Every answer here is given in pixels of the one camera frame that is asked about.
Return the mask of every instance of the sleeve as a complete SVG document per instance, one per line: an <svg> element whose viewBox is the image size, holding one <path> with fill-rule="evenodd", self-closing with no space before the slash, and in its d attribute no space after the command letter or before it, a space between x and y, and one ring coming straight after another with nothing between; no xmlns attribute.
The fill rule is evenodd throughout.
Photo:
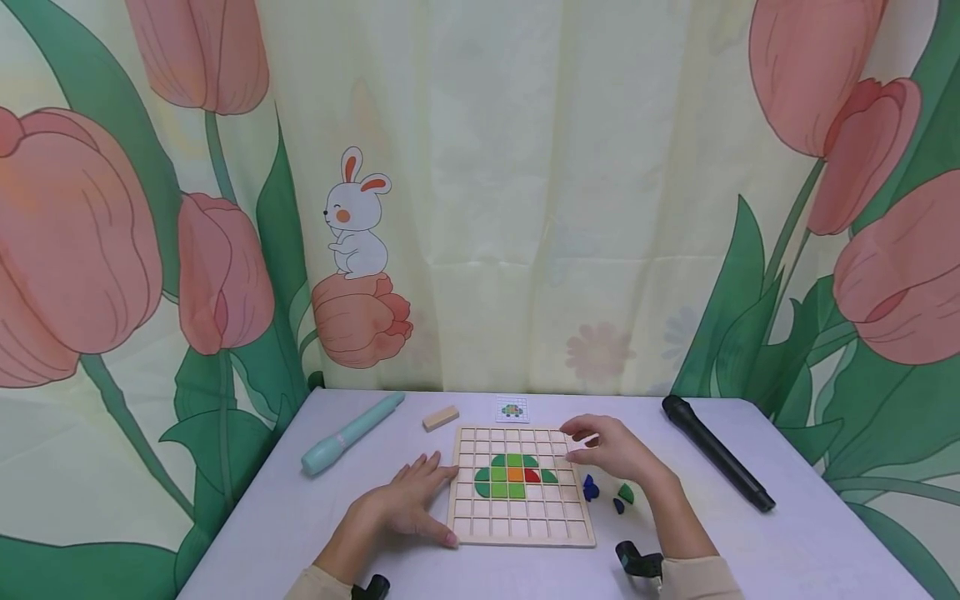
<svg viewBox="0 0 960 600"><path fill-rule="evenodd" d="M284 600L350 600L352 586L341 583L326 571L310 565L303 570Z"/></svg>
<svg viewBox="0 0 960 600"><path fill-rule="evenodd" d="M727 561L719 556L663 561L661 600L743 600Z"/></svg>

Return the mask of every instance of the black microphone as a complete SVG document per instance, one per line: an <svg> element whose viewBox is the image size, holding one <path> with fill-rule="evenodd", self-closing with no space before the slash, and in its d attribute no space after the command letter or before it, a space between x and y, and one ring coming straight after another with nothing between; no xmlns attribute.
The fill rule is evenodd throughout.
<svg viewBox="0 0 960 600"><path fill-rule="evenodd" d="M707 455L715 467L720 469L727 481L731 482L751 504L762 513L768 513L777 506L770 494L760 482L736 460L727 447L717 440L702 421L697 419L693 408L679 396L671 394L663 399L663 412L670 422L677 425L686 436Z"/></svg>

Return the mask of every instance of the left hand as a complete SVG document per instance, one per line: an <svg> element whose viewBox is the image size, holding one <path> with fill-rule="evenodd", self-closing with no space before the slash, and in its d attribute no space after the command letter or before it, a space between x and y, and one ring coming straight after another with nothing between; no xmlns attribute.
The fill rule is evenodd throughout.
<svg viewBox="0 0 960 600"><path fill-rule="evenodd" d="M364 494L360 501L377 511L384 526L405 535L430 538L440 545L456 548L456 535L430 516L426 507L440 486L457 476L459 467L440 467L440 452L426 454L413 465L404 465L393 481Z"/></svg>

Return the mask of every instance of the dark green puzzle piece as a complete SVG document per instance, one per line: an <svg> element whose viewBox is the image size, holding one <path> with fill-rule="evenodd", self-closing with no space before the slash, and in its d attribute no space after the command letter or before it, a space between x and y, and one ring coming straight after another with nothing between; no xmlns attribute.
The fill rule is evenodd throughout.
<svg viewBox="0 0 960 600"><path fill-rule="evenodd" d="M620 496L630 504L634 503L634 491L631 490L630 486L627 484L620 486L620 490L616 493L616 495Z"/></svg>

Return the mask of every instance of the wooden puzzle board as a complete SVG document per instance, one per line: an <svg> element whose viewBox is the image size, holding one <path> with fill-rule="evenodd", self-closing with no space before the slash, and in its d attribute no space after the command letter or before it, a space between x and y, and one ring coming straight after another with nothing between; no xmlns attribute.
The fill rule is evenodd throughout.
<svg viewBox="0 0 960 600"><path fill-rule="evenodd" d="M458 427L446 524L460 543L595 547L569 444L551 429Z"/></svg>

